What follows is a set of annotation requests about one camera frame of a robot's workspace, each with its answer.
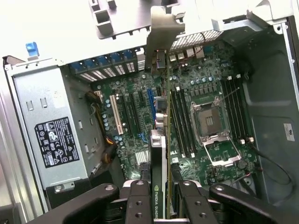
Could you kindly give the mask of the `silver finned heatsink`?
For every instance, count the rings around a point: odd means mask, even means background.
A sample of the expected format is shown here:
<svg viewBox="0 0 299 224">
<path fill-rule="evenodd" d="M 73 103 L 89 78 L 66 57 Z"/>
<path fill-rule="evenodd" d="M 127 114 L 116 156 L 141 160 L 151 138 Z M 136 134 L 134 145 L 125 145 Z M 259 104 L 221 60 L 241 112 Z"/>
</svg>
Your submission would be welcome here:
<svg viewBox="0 0 299 224">
<path fill-rule="evenodd" d="M 149 151 L 144 150 L 144 151 L 135 153 L 135 160 L 136 160 L 137 165 L 140 165 L 141 163 L 149 162 Z"/>
</svg>

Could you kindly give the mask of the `metal socket cover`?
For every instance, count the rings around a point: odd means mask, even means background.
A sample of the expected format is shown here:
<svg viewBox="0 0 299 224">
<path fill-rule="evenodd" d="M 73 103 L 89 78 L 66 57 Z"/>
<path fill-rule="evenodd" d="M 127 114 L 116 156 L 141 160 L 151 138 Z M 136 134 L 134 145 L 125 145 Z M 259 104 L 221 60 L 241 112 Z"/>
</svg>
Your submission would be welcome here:
<svg viewBox="0 0 299 224">
<path fill-rule="evenodd" d="M 230 138 L 229 135 L 225 135 L 225 136 L 224 135 L 223 136 L 222 135 L 213 135 L 213 136 L 207 137 L 205 139 L 203 138 L 202 140 L 203 140 L 202 145 L 207 153 L 207 156 L 208 156 L 212 166 L 214 166 L 214 167 L 216 167 L 216 166 L 229 167 L 229 166 L 232 166 L 234 162 L 239 161 L 242 158 L 239 150 L 237 149 L 237 147 L 235 146 L 234 142 L 232 141 L 232 139 Z M 229 141 L 232 144 L 237 155 L 234 157 L 230 157 L 225 161 L 224 160 L 214 161 L 212 159 L 207 147 L 210 145 L 213 145 L 216 142 L 224 142 L 224 141 Z"/>
</svg>

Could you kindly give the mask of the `CPU socket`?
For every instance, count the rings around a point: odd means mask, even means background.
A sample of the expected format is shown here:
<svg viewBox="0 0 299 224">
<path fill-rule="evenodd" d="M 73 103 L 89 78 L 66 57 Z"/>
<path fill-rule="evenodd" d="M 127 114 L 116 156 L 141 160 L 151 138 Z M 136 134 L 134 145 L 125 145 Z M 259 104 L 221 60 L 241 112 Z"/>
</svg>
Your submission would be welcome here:
<svg viewBox="0 0 299 224">
<path fill-rule="evenodd" d="M 223 118 L 223 103 L 219 96 L 213 101 L 197 104 L 191 102 L 190 116 L 196 141 L 200 146 L 229 140 L 228 122 Z"/>
</svg>

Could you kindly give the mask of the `long black expansion slot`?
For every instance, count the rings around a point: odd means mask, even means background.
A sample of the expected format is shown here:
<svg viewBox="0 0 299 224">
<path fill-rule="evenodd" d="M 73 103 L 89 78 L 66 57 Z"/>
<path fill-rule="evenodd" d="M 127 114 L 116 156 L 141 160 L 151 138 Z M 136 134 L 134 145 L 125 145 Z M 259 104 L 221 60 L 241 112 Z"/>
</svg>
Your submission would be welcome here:
<svg viewBox="0 0 299 224">
<path fill-rule="evenodd" d="M 137 114 L 137 110 L 136 110 L 136 106 L 135 106 L 134 95 L 132 93 L 130 93 L 129 98 L 130 98 L 130 102 L 131 102 L 131 106 L 132 106 L 132 111 L 133 111 L 133 116 L 134 116 L 135 123 L 136 123 L 137 132 L 141 133 L 138 114 Z"/>
<path fill-rule="evenodd" d="M 132 131 L 131 131 L 131 124 L 129 121 L 129 117 L 128 117 L 128 110 L 127 110 L 127 105 L 126 105 L 126 101 L 123 95 L 120 95 L 120 100 L 121 100 L 121 104 L 122 104 L 122 108 L 123 108 L 123 113 L 124 113 L 124 118 L 126 120 L 127 123 L 127 129 L 128 129 L 128 133 L 130 136 L 132 136 Z"/>
</svg>

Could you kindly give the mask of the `white expansion slot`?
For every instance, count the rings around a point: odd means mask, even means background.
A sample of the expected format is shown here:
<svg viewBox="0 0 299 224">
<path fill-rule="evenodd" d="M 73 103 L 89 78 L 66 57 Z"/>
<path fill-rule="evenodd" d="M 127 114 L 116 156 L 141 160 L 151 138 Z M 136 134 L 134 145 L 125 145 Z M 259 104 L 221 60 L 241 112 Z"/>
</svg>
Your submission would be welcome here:
<svg viewBox="0 0 299 224">
<path fill-rule="evenodd" d="M 113 109 L 113 113 L 114 113 L 114 120 L 115 120 L 118 134 L 123 135 L 122 122 L 121 122 L 120 116 L 119 116 L 119 110 L 118 110 L 117 103 L 116 103 L 116 97 L 115 97 L 115 95 L 110 95 L 109 98 L 110 98 L 110 102 L 112 105 L 112 109 Z"/>
</svg>

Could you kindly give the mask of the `blue expansion slot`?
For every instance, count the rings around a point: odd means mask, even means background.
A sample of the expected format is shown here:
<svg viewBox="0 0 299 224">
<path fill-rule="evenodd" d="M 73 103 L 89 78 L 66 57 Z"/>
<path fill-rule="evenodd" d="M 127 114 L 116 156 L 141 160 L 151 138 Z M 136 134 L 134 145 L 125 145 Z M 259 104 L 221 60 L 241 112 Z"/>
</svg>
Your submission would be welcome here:
<svg viewBox="0 0 299 224">
<path fill-rule="evenodd" d="M 148 94 L 148 98 L 149 98 L 149 105 L 151 108 L 153 120 L 156 120 L 156 110 L 155 110 L 155 106 L 154 106 L 154 94 L 153 94 L 153 91 L 151 88 L 147 89 L 147 94 Z"/>
</svg>

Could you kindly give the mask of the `white power connector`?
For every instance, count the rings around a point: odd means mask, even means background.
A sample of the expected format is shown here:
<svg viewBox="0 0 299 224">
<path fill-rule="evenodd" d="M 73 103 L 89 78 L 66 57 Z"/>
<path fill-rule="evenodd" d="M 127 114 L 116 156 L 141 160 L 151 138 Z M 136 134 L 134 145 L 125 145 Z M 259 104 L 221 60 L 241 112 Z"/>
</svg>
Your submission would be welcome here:
<svg viewBox="0 0 299 224">
<path fill-rule="evenodd" d="M 96 95 L 98 102 L 100 104 L 102 104 L 104 101 L 102 92 L 100 90 L 98 90 L 98 91 L 95 91 L 94 94 Z"/>
</svg>

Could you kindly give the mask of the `thin locking lever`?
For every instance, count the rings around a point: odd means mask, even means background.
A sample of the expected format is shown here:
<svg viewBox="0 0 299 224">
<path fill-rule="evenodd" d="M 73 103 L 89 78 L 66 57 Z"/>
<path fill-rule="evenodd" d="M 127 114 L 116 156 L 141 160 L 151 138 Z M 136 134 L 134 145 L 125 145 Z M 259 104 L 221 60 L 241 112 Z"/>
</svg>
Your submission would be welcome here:
<svg viewBox="0 0 299 224">
<path fill-rule="evenodd" d="M 235 90 L 231 91 L 230 93 L 228 93 L 226 96 L 222 97 L 219 101 L 222 102 L 224 101 L 226 98 L 228 98 L 229 96 L 231 96 L 232 94 L 234 94 L 235 92 L 237 92 L 240 88 L 237 87 Z"/>
</svg>

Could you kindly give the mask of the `black open PC case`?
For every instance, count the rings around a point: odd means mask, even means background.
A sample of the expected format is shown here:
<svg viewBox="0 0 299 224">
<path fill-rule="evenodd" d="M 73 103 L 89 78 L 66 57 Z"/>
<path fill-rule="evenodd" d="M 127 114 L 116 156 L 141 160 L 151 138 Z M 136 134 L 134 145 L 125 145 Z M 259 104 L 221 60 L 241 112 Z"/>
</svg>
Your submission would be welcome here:
<svg viewBox="0 0 299 224">
<path fill-rule="evenodd" d="M 260 166 L 249 182 L 238 178 L 203 186 L 183 179 L 205 190 L 226 184 L 274 206 L 279 224 L 299 224 L 299 0 L 156 1 L 154 6 L 185 24 L 169 58 L 210 45 L 234 50 L 252 125 L 253 139 L 246 144 Z M 52 210 L 30 158 L 5 66 L 54 59 L 67 67 L 71 77 L 87 87 L 85 99 L 96 123 L 88 178 L 107 169 L 122 171 L 119 145 L 110 142 L 104 130 L 93 85 L 143 70 L 151 73 L 145 65 L 150 31 L 151 24 L 99 39 L 88 0 L 0 0 L 0 223 L 28 224 Z M 37 43 L 39 56 L 28 55 L 29 42 Z M 127 49 L 135 51 L 136 60 L 124 62 Z M 121 55 L 121 63 L 112 64 L 114 52 Z M 106 56 L 110 65 L 100 67 L 98 56 Z M 97 68 L 86 68 L 84 60 L 90 58 Z M 84 70 L 72 74 L 72 62 L 82 62 Z M 172 184 L 171 177 L 170 217 L 154 224 L 188 224 L 174 211 Z"/>
</svg>

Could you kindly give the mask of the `green motherboard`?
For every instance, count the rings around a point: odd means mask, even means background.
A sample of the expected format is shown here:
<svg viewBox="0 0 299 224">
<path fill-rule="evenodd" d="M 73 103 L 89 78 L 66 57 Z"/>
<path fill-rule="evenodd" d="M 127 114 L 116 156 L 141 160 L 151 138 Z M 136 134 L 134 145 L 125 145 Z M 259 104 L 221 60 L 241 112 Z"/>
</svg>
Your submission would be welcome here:
<svg viewBox="0 0 299 224">
<path fill-rule="evenodd" d="M 226 81 L 228 76 L 232 76 L 235 79 L 238 74 L 233 62 L 233 54 L 234 50 L 231 47 L 221 47 L 219 45 L 198 47 L 193 54 L 185 52 L 171 54 L 171 91 L 185 91 L 185 98 L 189 108 L 192 101 L 202 104 L 213 101 L 215 96 L 224 97 L 221 81 Z M 103 94 L 104 101 L 102 104 L 99 103 L 97 105 L 97 110 L 101 113 L 102 125 L 109 137 L 109 141 L 116 142 L 119 145 L 116 154 L 120 159 L 124 178 L 126 180 L 140 178 L 140 165 L 136 163 L 135 153 L 144 150 L 149 151 L 150 140 L 148 133 L 150 129 L 154 128 L 147 89 L 152 89 L 154 100 L 156 97 L 161 96 L 160 76 L 143 70 L 124 77 L 97 82 L 93 85 L 93 88 L 95 91 L 100 90 Z M 145 99 L 145 104 L 143 105 L 140 104 L 138 91 L 143 93 Z M 130 93 L 134 95 L 141 133 L 137 132 L 129 98 Z M 115 95 L 116 97 L 123 135 L 119 135 L 116 128 L 110 95 Z M 126 101 L 132 136 L 128 133 L 127 123 L 123 116 L 120 95 L 123 95 Z M 195 157 L 182 158 L 171 109 L 171 163 L 179 165 L 183 178 L 199 181 L 203 186 L 209 186 L 217 182 L 230 182 L 238 178 L 249 182 L 251 175 L 260 167 L 257 157 L 250 151 L 246 144 L 247 142 L 245 141 L 244 144 L 241 144 L 238 140 L 233 139 L 226 103 L 225 101 L 222 101 L 222 103 L 223 118 L 228 122 L 230 130 L 229 136 L 242 157 L 241 160 L 234 162 L 229 167 L 212 166 L 204 147 L 200 146 L 196 141 L 194 130 Z M 237 155 L 229 141 L 216 142 L 208 146 L 207 149 L 214 161 L 225 161 Z"/>
</svg>

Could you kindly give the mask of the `grey power supply unit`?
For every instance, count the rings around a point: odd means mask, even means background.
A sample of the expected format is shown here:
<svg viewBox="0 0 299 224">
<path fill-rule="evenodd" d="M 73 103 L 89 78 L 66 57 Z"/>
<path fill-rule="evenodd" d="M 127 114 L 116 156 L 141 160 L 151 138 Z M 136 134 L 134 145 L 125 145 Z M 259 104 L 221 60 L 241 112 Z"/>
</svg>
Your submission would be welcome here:
<svg viewBox="0 0 299 224">
<path fill-rule="evenodd" d="M 43 189 L 87 179 L 97 133 L 85 99 L 87 87 L 54 59 L 5 69 Z"/>
</svg>

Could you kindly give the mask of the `blue card retention clip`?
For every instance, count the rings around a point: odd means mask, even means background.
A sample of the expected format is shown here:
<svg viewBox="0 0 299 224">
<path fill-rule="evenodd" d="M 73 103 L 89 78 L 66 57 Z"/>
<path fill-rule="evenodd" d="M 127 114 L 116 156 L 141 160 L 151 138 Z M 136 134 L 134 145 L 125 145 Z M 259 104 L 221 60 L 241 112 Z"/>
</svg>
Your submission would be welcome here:
<svg viewBox="0 0 299 224">
<path fill-rule="evenodd" d="M 96 57 L 96 59 L 100 67 L 105 67 L 110 65 L 110 61 L 106 56 L 98 56 Z"/>
<path fill-rule="evenodd" d="M 118 52 L 114 52 L 110 54 L 112 64 L 121 63 L 122 57 Z"/>
<path fill-rule="evenodd" d="M 97 68 L 97 63 L 96 63 L 95 59 L 93 59 L 93 58 L 84 60 L 84 63 L 88 70 Z"/>
<path fill-rule="evenodd" d="M 72 62 L 69 64 L 69 67 L 71 73 L 74 75 L 79 74 L 84 70 L 84 66 L 82 62 Z"/>
<path fill-rule="evenodd" d="M 123 51 L 124 62 L 131 62 L 136 60 L 136 53 L 134 50 L 127 49 Z"/>
</svg>

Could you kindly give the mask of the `grey parts rack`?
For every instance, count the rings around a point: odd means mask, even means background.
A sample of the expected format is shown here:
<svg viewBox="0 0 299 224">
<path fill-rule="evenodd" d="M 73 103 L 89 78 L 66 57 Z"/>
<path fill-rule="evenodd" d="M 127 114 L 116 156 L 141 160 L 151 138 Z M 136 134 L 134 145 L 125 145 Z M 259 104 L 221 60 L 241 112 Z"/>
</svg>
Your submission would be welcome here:
<svg viewBox="0 0 299 224">
<path fill-rule="evenodd" d="M 88 0 L 99 39 L 149 27 L 156 0 Z"/>
</svg>

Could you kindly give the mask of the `blue case latch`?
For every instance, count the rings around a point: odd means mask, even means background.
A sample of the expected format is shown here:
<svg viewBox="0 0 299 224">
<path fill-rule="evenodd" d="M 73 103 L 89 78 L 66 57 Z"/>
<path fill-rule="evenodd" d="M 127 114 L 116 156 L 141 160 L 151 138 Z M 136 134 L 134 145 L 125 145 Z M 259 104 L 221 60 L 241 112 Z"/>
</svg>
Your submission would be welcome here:
<svg viewBox="0 0 299 224">
<path fill-rule="evenodd" d="M 26 50 L 28 52 L 28 55 L 30 57 L 32 56 L 39 56 L 39 50 L 38 50 L 38 46 L 37 46 L 37 43 L 36 42 L 29 42 L 29 43 L 26 43 Z"/>
</svg>

